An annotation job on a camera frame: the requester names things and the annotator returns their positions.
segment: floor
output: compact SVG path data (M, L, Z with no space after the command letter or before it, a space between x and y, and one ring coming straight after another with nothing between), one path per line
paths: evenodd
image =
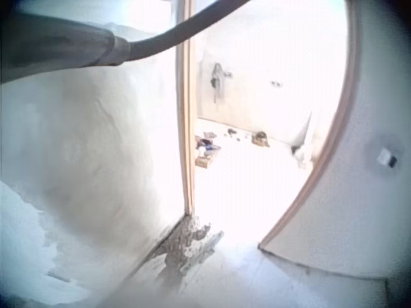
M330 275L259 251L310 172L288 146L259 148L247 132L229 137L223 125L196 124L197 135L214 132L222 147L209 169L196 169L198 218L183 221L104 307L388 307L383 280ZM216 234L223 237L204 257Z

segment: doorway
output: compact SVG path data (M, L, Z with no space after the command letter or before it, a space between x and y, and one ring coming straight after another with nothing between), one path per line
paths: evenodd
M255 0L194 40L193 205L233 240L260 242L319 161L344 84L345 9Z

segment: white floor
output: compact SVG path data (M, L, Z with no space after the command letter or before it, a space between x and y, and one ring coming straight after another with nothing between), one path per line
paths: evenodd
M308 176L288 147L271 141L270 148L259 148L240 132L224 137L226 127L203 120L197 130L216 133L214 143L222 150L211 168L196 169L196 215L211 223L210 232L225 235L178 291L159 281L165 267L160 255L123 287L116 307L388 307L382 280L338 277L257 249Z
M293 202L310 172L298 168L289 146L269 140L270 147L262 148L251 143L248 132L236 129L229 137L228 128L196 120L196 135L214 132L214 144L222 149L209 169L196 167L195 214L257 243Z

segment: pipe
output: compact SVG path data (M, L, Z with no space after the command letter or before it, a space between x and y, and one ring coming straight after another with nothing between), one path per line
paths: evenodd
M116 66L147 58L179 45L248 1L219 0L174 28L138 42L80 22L17 13L1 25L1 83L62 69Z

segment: door frame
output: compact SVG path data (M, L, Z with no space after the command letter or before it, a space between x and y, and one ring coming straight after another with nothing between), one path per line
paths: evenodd
M195 0L178 1L179 13L181 14L179 15L180 17L178 18L178 21L180 22L195 13ZM260 250L265 249L267 244L282 231L304 205L305 201L317 186L321 176L324 174L346 129L353 107L354 97L356 96L356 87L359 77L360 30L358 20L358 1L345 0L345 3L348 25L347 62L344 84L334 120L313 171L287 211L259 243L258 248ZM194 121L197 107L196 86L197 67L195 62L195 44L194 38L191 38L177 48L177 93L179 95L180 150L182 157L184 197L186 201L185 209L186 215L188 216L193 215L195 211Z
M176 0L177 23L185 21L195 13L195 0ZM194 172L197 68L195 65L195 38L177 46L177 112L179 118L180 157L184 190L184 212L194 214Z

